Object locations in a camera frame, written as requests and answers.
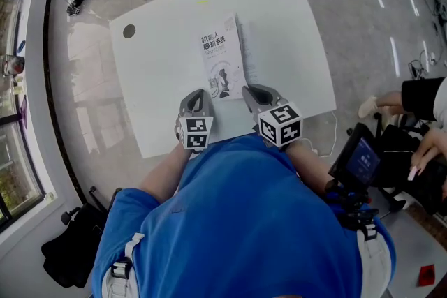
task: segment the red object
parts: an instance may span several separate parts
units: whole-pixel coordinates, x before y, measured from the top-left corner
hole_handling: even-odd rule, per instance
[[[434,284],[434,265],[422,266],[419,272],[419,286]]]

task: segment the handheld screen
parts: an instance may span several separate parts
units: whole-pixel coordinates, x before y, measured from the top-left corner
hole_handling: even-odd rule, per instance
[[[376,155],[365,138],[362,137],[359,140],[357,147],[353,150],[351,157],[348,159],[346,169],[357,180],[365,185],[369,185],[379,163],[380,158]]]

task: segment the strap buckle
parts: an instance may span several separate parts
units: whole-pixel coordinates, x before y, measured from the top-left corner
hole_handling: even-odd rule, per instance
[[[375,239],[377,237],[377,229],[375,223],[364,225],[362,231],[363,234],[365,235],[365,241],[369,241],[370,239]]]
[[[132,268],[132,260],[128,257],[123,258],[120,261],[115,262],[112,265],[112,269],[110,270],[110,274],[112,277],[121,278],[121,279],[129,279],[129,273]]]

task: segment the glass window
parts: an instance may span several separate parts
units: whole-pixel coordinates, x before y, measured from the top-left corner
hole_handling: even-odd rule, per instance
[[[15,54],[20,0],[0,0],[0,55]],[[0,71],[0,230],[43,198],[17,114],[13,76]]]
[[[0,128],[0,195],[12,216],[40,196],[27,154],[22,147],[20,126]]]

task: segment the forearm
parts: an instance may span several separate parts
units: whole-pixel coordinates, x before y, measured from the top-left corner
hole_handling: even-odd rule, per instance
[[[430,150],[425,153],[425,155],[422,157],[422,159],[425,161],[425,163],[428,163],[431,161],[435,156],[438,156],[441,153],[441,151],[437,147],[432,147]]]
[[[288,147],[286,154],[301,180],[313,192],[323,196],[327,183],[334,179],[328,174],[330,166],[298,140]]]
[[[415,156],[424,156],[432,147],[436,147],[447,158],[447,133],[438,128],[430,129],[420,142]]]
[[[191,151],[185,150],[181,143],[168,154],[142,181],[140,189],[154,196],[160,203],[171,198],[188,163]]]

